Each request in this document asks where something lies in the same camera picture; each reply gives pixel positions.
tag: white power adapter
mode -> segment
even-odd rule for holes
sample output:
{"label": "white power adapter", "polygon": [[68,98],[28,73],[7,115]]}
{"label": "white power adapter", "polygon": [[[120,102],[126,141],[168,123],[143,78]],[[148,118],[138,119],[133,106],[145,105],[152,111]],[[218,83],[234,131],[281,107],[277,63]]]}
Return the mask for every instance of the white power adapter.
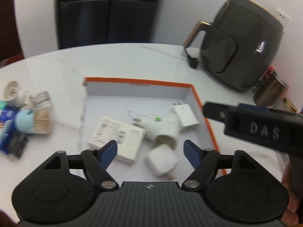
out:
{"label": "white power adapter", "polygon": [[162,144],[150,151],[146,156],[146,162],[155,176],[167,174],[170,179],[175,178],[172,169],[177,165],[178,158],[168,144]]}
{"label": "white power adapter", "polygon": [[180,124],[175,114],[168,113],[164,116],[150,115],[133,119],[133,125],[146,129],[146,138],[155,142],[155,145],[166,143],[173,149],[177,148],[177,137]]}
{"label": "white power adapter", "polygon": [[178,116],[181,131],[193,129],[199,121],[188,104],[172,106],[171,113]]}

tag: black refrigerator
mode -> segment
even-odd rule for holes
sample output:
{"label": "black refrigerator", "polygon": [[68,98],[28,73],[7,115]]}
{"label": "black refrigerator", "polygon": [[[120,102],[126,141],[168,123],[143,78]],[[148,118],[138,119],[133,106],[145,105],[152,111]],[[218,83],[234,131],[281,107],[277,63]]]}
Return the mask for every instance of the black refrigerator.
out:
{"label": "black refrigerator", "polygon": [[104,43],[147,43],[158,0],[57,0],[61,49]]}

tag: white product box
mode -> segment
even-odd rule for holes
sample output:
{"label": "white product box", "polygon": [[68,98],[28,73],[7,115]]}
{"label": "white product box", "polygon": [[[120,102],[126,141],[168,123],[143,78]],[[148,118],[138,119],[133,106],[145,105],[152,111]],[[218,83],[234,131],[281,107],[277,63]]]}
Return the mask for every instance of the white product box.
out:
{"label": "white product box", "polygon": [[[132,124],[133,119],[140,116],[162,117],[168,114],[172,106],[176,104],[188,104],[199,124],[193,129],[178,134],[176,150],[174,150],[178,158],[178,164],[173,172],[176,177],[174,181],[181,185],[194,170],[183,154],[185,140],[190,139],[202,149],[218,149],[217,144],[213,143],[211,127],[202,114],[202,102],[190,84],[144,79],[87,77],[85,85],[87,100],[82,111],[78,153],[92,147],[88,142],[100,123],[100,117],[107,116]],[[154,148],[153,141],[143,139],[135,163],[130,165],[115,159],[107,168],[107,172],[119,185],[130,181],[167,181],[167,176],[155,176],[146,163],[147,154]]]}
{"label": "white product box", "polygon": [[118,145],[116,159],[133,164],[144,136],[142,128],[103,116],[88,143],[99,149],[115,140]]}

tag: human hand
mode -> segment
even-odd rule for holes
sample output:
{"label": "human hand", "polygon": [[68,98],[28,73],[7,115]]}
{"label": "human hand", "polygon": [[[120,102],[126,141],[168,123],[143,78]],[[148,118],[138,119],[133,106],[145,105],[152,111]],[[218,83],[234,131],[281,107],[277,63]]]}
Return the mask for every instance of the human hand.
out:
{"label": "human hand", "polygon": [[292,191],[290,165],[286,167],[281,183],[287,189],[289,195],[289,203],[281,221],[287,226],[294,226],[299,222],[299,216],[297,214],[299,200]]}
{"label": "human hand", "polygon": [[0,211],[0,227],[18,227],[18,225],[14,223],[4,212]]}

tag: black gripper base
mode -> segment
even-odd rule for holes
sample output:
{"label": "black gripper base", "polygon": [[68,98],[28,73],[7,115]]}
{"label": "black gripper base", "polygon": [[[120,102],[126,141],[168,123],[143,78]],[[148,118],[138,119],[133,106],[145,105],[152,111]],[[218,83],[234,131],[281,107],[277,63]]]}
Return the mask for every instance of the black gripper base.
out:
{"label": "black gripper base", "polygon": [[[283,227],[279,220],[258,227]],[[229,227],[252,226],[234,223],[212,212],[199,193],[180,189],[177,183],[125,182],[116,191],[101,193],[81,216],[65,223],[23,227]]]}

